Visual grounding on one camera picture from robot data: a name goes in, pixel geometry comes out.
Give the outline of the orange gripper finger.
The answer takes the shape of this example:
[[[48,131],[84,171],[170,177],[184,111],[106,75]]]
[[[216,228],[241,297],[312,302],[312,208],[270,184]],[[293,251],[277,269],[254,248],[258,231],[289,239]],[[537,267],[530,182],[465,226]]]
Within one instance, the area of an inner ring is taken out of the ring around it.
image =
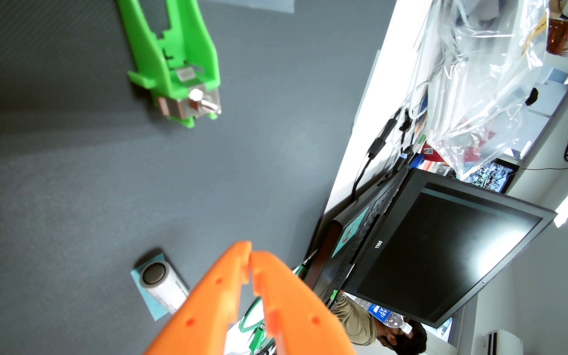
[[[223,354],[249,281],[250,241],[233,243],[210,267],[145,354]]]
[[[356,353],[340,321],[275,255],[251,253],[251,282],[277,354]]]

